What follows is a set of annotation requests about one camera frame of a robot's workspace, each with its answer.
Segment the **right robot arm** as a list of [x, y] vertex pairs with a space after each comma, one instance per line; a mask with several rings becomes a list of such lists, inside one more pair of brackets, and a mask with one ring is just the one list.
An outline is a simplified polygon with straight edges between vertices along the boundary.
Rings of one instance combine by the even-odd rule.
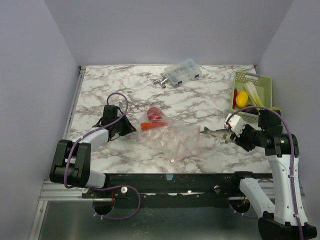
[[271, 201], [251, 173], [238, 172], [230, 183], [230, 191], [245, 195], [258, 218], [258, 231], [263, 240], [311, 240], [317, 228], [309, 224], [299, 183], [298, 140], [280, 111], [257, 106], [258, 127], [254, 129], [238, 115], [230, 113], [224, 127], [231, 139], [246, 151], [264, 149], [272, 173], [274, 201]]

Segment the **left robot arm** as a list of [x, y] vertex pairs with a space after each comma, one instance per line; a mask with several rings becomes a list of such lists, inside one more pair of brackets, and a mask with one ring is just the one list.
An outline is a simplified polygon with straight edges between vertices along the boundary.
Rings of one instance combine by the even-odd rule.
[[118, 106], [105, 105], [102, 117], [89, 132], [76, 140], [62, 139], [57, 143], [50, 181], [71, 188], [93, 188], [99, 197], [107, 197], [111, 185], [106, 174], [91, 169], [91, 153], [103, 144], [136, 131]]

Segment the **dark purple fake eggplant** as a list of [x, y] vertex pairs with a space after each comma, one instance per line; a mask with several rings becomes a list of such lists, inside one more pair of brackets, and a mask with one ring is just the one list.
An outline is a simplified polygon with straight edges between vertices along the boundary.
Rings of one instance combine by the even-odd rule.
[[244, 113], [252, 114], [252, 115], [258, 115], [259, 111], [256, 107], [253, 107], [252, 105], [248, 105], [246, 108], [243, 108], [241, 110]]

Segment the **red fake tomato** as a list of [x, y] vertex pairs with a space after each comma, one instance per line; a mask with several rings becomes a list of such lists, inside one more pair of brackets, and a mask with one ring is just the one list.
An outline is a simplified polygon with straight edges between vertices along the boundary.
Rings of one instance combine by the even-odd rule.
[[162, 110], [160, 110], [157, 107], [150, 107], [147, 110], [147, 118], [151, 121], [151, 122], [158, 122], [160, 120], [163, 119], [163, 112]]

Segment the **clear zip top bag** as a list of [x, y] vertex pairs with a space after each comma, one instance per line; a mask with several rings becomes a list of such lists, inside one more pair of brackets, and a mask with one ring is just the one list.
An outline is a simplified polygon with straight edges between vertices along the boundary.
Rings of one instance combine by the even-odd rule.
[[135, 124], [138, 142], [162, 152], [171, 163], [197, 152], [200, 144], [201, 127], [199, 125], [186, 125], [162, 111], [162, 119], [155, 122], [166, 122], [167, 125], [143, 131], [141, 130], [141, 123], [152, 122], [147, 117], [147, 111]]

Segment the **red fake chili pepper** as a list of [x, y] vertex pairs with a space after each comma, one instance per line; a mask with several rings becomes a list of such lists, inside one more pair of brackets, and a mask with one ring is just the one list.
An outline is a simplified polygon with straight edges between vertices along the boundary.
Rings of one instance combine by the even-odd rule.
[[238, 90], [237, 88], [235, 87], [234, 88], [234, 92], [233, 92], [233, 102], [232, 102], [232, 109], [234, 110], [235, 107], [236, 107], [236, 98], [238, 96]]

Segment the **yellow fake food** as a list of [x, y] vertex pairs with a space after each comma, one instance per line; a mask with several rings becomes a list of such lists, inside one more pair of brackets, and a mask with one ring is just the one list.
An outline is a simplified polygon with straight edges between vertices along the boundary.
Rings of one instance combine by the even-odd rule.
[[249, 100], [249, 96], [248, 96], [247, 92], [244, 90], [241, 90], [238, 92], [238, 94], [235, 98], [236, 106], [238, 108], [244, 108], [247, 106], [248, 100]]

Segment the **green fake lettuce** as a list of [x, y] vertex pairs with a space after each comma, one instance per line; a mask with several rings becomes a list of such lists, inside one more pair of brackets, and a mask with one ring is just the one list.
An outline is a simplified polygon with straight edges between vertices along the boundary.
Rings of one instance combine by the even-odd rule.
[[258, 91], [257, 91], [255, 85], [251, 81], [248, 81], [244, 84], [244, 89], [247, 92], [248, 97], [250, 98], [251, 102], [255, 106], [262, 106], [262, 107], [265, 106], [258, 95]]

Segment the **orange fake carrot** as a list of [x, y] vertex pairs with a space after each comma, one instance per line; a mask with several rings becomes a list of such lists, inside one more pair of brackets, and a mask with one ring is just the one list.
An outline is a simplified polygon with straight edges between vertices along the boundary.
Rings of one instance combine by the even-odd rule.
[[142, 122], [140, 124], [140, 128], [142, 131], [147, 131], [154, 128], [164, 127], [167, 126], [167, 122], [158, 121], [158, 122]]

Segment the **grey fake fish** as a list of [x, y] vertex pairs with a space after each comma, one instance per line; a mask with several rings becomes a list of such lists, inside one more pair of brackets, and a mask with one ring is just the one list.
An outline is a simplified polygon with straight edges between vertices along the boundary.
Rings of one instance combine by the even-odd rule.
[[210, 130], [207, 127], [204, 127], [203, 131], [200, 131], [201, 134], [210, 135], [215, 138], [224, 140], [226, 143], [233, 143], [234, 133], [228, 129], [217, 129]]

